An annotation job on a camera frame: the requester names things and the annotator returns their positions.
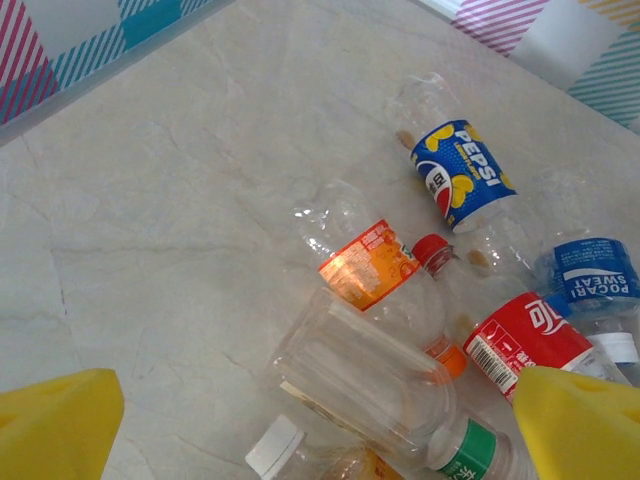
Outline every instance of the bottle neck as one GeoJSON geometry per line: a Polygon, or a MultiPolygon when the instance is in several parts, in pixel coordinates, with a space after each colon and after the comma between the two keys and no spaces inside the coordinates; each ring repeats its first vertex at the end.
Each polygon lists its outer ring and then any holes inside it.
{"type": "Polygon", "coordinates": [[[429,259],[424,268],[434,279],[437,279],[445,270],[450,269],[454,265],[455,258],[456,256],[453,253],[453,247],[449,245],[436,252],[429,259]]]}

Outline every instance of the bottle cap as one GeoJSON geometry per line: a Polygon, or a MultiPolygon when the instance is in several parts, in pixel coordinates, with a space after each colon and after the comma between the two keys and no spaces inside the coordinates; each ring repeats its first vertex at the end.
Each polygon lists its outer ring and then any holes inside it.
{"type": "Polygon", "coordinates": [[[279,415],[244,460],[262,480],[271,480],[287,463],[304,438],[291,420],[279,415]]]}
{"type": "Polygon", "coordinates": [[[640,362],[633,335],[630,333],[599,333],[587,338],[594,345],[602,347],[614,363],[629,365],[640,362]]]}
{"type": "Polygon", "coordinates": [[[444,335],[425,352],[444,365],[452,380],[462,375],[465,368],[467,368],[467,357],[464,356],[462,350],[453,345],[444,335]]]}
{"type": "Polygon", "coordinates": [[[414,257],[416,257],[416,260],[418,260],[420,264],[429,271],[429,273],[433,274],[442,264],[440,262],[433,262],[432,259],[436,257],[439,252],[442,252],[442,250],[448,249],[449,247],[449,242],[440,235],[432,233],[421,238],[413,247],[412,253],[414,257]]]}

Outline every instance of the marble surface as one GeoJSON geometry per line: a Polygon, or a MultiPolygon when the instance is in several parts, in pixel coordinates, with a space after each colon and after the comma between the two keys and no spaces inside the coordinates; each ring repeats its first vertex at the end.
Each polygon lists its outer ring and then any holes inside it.
{"type": "Polygon", "coordinates": [[[260,373],[319,284],[280,220],[295,178],[354,183],[409,244],[441,231],[383,114],[429,70],[516,186],[579,169],[637,256],[640,137],[410,1],[237,0],[0,150],[0,390],[114,368],[105,478],[255,478],[298,408],[260,373]]]}

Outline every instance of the coca-cola label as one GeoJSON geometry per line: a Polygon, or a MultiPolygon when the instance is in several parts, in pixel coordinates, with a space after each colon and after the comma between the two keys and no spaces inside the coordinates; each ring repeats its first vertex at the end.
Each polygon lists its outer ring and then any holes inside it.
{"type": "Polygon", "coordinates": [[[493,313],[464,344],[467,355],[509,401],[524,367],[567,369],[591,348],[589,340],[533,292],[493,313]]]}

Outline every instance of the red bottle cap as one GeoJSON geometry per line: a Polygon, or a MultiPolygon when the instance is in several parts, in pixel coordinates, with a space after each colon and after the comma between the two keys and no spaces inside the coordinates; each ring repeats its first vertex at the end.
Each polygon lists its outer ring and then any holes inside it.
{"type": "Polygon", "coordinates": [[[449,242],[440,235],[432,233],[420,239],[413,247],[412,253],[416,260],[420,262],[420,265],[428,268],[429,260],[447,247],[449,247],[449,242]]]}

